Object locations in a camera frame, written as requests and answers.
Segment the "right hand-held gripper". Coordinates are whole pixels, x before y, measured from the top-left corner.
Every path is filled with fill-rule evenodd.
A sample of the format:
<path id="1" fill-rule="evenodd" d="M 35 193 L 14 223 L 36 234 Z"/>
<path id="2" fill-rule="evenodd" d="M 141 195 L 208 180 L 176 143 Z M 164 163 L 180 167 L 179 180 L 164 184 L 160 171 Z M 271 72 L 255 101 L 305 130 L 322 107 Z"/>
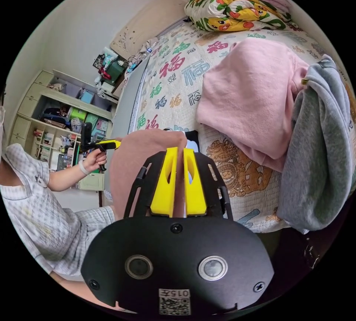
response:
<path id="1" fill-rule="evenodd" d="M 111 140 L 100 140 L 96 142 L 96 145 L 93 145 L 88 149 L 90 152 L 95 150 L 95 149 L 100 149 L 102 152 L 106 152 L 106 150 L 110 149 L 117 149 L 121 145 L 121 142 L 116 140 L 116 139 L 111 139 Z M 86 170 L 83 167 L 83 160 L 80 162 L 80 169 L 82 172 L 86 172 Z"/>

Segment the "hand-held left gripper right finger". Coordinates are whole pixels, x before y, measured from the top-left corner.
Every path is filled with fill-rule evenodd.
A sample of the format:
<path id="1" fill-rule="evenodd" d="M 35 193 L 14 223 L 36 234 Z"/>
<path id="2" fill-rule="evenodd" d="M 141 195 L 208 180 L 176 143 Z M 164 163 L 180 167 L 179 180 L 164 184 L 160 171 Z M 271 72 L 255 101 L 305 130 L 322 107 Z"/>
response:
<path id="1" fill-rule="evenodd" d="M 207 203 L 193 149 L 183 150 L 183 164 L 186 217 L 203 216 L 207 212 Z"/>

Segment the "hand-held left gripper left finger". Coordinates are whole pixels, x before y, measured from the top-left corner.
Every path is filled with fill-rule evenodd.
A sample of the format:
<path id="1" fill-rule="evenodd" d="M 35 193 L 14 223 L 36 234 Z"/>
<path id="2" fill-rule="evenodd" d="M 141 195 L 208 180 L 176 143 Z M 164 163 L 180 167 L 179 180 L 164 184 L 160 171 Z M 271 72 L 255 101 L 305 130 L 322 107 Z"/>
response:
<path id="1" fill-rule="evenodd" d="M 153 215 L 173 217 L 178 147 L 167 148 L 151 202 Z"/>

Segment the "person's right hand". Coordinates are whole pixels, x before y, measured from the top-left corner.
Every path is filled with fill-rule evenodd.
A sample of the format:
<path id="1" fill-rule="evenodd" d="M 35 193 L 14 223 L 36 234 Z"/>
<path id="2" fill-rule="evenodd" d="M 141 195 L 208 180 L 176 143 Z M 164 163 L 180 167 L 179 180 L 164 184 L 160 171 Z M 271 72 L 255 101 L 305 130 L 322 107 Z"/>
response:
<path id="1" fill-rule="evenodd" d="M 107 162 L 106 152 L 100 149 L 91 151 L 83 162 L 83 167 L 88 173 L 92 173 L 97 169 L 101 169 Z"/>

